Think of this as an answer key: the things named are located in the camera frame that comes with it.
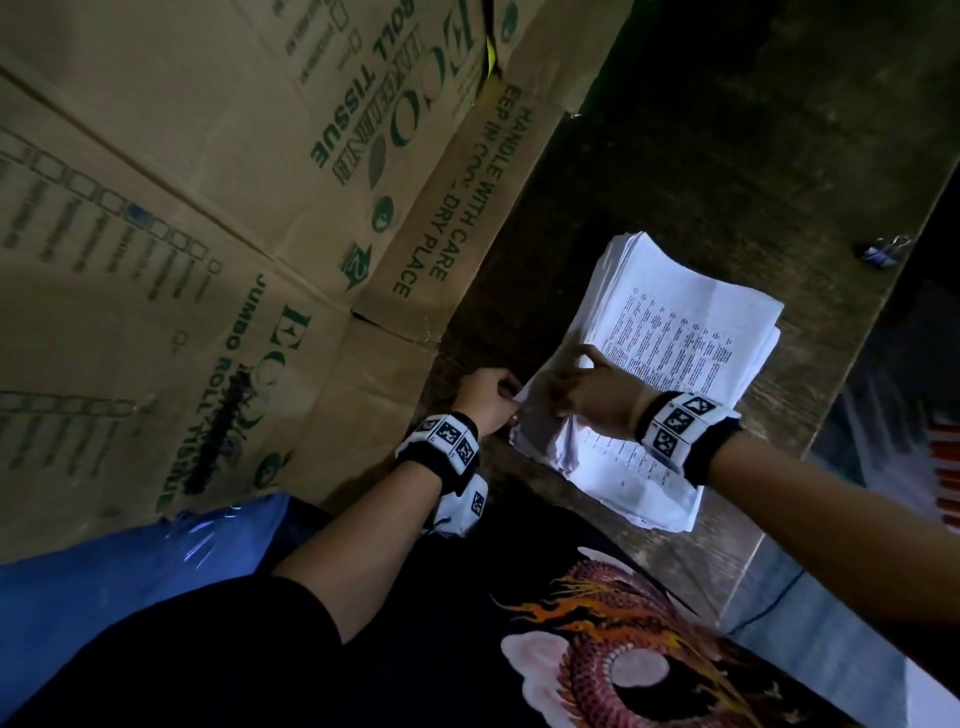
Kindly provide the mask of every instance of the flattened cardboard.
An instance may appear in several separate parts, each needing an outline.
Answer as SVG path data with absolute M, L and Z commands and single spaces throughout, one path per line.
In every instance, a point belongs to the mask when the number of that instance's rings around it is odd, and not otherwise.
M 504 78 L 576 113 L 633 4 L 634 0 L 605 0 L 601 7 L 591 0 L 494 0 L 494 42 Z
M 0 109 L 0 561 L 272 487 L 349 314 L 4 80 Z
M 0 64 L 351 303 L 476 95 L 480 0 L 6 0 Z
M 563 113 L 491 78 L 354 310 L 436 345 Z
M 436 353 L 358 319 L 350 322 L 303 444 L 284 470 L 283 490 L 343 509 L 372 485 L 375 469 L 403 439 Z

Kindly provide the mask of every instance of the shirt sleeve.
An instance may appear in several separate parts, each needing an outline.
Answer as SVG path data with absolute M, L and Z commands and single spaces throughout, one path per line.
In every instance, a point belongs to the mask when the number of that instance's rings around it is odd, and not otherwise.
M 303 718 L 304 700 L 327 707 L 335 701 L 341 649 L 330 614 L 301 584 L 261 575 L 230 579 L 113 624 L 7 725 L 66 724 L 81 716 L 151 723 Z

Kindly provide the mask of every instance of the stack of paper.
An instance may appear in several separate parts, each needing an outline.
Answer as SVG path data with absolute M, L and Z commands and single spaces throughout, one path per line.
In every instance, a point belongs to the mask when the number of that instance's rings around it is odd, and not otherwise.
M 569 351 L 597 347 L 660 390 L 699 392 L 735 406 L 777 345 L 779 301 L 707 278 L 670 260 L 644 232 L 614 238 L 597 263 L 564 342 L 523 388 L 511 442 L 638 526 L 689 531 L 703 488 L 637 443 L 612 440 L 571 418 L 557 421 L 547 372 L 578 364 Z

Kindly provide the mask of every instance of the wooden table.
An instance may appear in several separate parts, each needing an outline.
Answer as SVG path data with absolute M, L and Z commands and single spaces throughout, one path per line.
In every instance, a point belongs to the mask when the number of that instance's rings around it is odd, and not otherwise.
M 786 304 L 740 409 L 751 431 L 804 454 L 895 279 L 852 246 L 917 234 L 960 151 L 960 11 L 785 5 L 770 17 L 705 3 L 698 23 L 667 1 L 619 98 L 558 130 L 444 337 L 423 408 L 478 366 L 532 375 L 610 237 L 648 231 L 684 265 Z M 713 492 L 692 533 L 662 534 L 504 441 L 484 455 L 494 502 L 497 487 L 527 482 L 705 617 L 720 618 L 762 536 Z

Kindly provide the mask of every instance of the person's right arm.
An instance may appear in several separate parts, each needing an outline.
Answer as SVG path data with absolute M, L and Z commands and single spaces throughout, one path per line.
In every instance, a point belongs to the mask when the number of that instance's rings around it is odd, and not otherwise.
M 636 419 L 658 392 L 594 347 L 583 353 L 593 368 L 553 381 L 558 414 L 577 414 L 604 434 L 633 439 Z M 708 485 L 960 696 L 960 538 L 745 433 L 717 451 Z

